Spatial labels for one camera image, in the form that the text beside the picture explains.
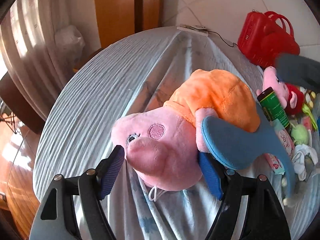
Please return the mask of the pink pig plush red dress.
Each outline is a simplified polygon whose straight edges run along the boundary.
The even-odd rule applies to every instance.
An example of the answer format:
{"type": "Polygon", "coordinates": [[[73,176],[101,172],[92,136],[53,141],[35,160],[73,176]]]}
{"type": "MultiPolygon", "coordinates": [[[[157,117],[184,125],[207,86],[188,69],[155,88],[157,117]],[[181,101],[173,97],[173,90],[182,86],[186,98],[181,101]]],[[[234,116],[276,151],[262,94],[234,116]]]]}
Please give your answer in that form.
{"type": "Polygon", "coordinates": [[[274,67],[267,67],[263,73],[262,89],[256,91],[259,96],[264,90],[271,87],[277,95],[287,115],[296,115],[302,112],[304,94],[296,86],[282,82],[277,77],[277,70],[274,67]]]}

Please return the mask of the dark green bottle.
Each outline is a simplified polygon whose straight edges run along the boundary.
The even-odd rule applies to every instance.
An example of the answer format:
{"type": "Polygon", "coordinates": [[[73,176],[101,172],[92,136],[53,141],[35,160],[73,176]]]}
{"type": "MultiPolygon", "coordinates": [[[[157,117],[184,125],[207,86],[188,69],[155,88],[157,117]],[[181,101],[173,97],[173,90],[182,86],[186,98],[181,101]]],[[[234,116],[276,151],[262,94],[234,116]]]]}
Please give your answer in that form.
{"type": "Polygon", "coordinates": [[[288,128],[289,119],[272,87],[262,92],[257,90],[257,100],[268,121],[278,119],[285,129],[288,128]]]}

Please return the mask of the red plastic handbag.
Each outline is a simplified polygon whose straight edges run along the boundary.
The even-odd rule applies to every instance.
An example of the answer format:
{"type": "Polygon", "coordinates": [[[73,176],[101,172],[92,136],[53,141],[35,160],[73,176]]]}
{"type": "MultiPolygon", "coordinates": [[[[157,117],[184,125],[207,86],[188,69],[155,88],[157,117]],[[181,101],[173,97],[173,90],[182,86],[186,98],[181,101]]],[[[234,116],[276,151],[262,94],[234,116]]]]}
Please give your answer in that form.
{"type": "Polygon", "coordinates": [[[252,64],[263,69],[274,66],[280,54],[300,54],[291,22],[274,11],[248,13],[238,47],[252,64]]]}

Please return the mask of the light green plush toy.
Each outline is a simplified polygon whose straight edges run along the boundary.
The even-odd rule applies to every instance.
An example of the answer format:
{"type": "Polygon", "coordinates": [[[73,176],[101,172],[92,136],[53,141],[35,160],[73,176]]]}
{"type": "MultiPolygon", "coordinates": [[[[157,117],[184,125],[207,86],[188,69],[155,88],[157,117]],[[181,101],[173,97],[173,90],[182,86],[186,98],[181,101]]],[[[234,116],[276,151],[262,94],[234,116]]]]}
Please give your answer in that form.
{"type": "Polygon", "coordinates": [[[309,133],[304,125],[301,124],[290,124],[291,125],[291,139],[295,145],[308,145],[309,144],[309,133]]]}

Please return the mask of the pink plush with blue tail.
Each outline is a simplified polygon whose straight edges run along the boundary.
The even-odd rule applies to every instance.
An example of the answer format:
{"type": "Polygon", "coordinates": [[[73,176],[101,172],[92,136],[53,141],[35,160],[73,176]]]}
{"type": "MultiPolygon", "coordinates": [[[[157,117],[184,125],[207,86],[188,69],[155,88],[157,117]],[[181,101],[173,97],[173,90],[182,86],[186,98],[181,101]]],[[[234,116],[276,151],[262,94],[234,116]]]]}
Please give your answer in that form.
{"type": "MultiPolygon", "coordinates": [[[[127,163],[150,188],[151,201],[167,191],[194,186],[203,176],[199,153],[209,153],[224,167],[243,170],[271,150],[269,122],[251,90],[226,70],[194,71],[162,107],[118,119],[111,131],[127,163]]],[[[296,176],[284,156],[286,194],[296,176]]]]}

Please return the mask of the white power strip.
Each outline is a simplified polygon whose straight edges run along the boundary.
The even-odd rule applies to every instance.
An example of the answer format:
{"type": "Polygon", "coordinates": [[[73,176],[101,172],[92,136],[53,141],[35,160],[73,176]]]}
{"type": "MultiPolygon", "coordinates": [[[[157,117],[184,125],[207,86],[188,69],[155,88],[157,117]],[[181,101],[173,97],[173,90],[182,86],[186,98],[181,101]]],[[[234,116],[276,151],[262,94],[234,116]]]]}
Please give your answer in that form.
{"type": "Polygon", "coordinates": [[[197,33],[203,36],[208,35],[208,29],[206,27],[200,26],[200,25],[179,25],[177,26],[178,30],[187,31],[190,33],[197,33]]]}

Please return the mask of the white plastic bag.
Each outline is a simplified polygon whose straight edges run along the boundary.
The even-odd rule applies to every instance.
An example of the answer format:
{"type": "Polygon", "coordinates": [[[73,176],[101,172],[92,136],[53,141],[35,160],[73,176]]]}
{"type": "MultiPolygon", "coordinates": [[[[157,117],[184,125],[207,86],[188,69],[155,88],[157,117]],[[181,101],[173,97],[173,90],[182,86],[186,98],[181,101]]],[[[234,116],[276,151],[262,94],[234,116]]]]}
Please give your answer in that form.
{"type": "Polygon", "coordinates": [[[68,25],[55,33],[57,54],[70,63],[77,63],[82,57],[85,41],[74,25],[68,25]]]}

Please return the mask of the beige curtain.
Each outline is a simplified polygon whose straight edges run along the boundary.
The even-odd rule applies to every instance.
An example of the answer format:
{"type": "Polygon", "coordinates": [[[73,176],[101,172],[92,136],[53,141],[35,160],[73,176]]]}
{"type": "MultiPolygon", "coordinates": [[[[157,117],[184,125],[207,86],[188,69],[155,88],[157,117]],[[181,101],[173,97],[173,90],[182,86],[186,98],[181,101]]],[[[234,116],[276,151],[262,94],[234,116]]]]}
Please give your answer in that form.
{"type": "Polygon", "coordinates": [[[55,34],[69,25],[66,0],[15,0],[1,22],[1,56],[27,103],[46,120],[73,76],[55,34]]]}

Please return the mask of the wooden door frame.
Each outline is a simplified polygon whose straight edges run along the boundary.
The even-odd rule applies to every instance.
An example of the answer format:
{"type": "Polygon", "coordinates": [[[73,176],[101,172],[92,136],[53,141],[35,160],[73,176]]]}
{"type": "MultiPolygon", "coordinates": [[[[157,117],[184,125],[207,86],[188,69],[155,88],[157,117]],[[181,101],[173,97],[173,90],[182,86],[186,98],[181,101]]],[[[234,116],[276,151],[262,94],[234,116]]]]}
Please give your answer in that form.
{"type": "Polygon", "coordinates": [[[161,26],[163,0],[94,0],[100,44],[161,26]]]}

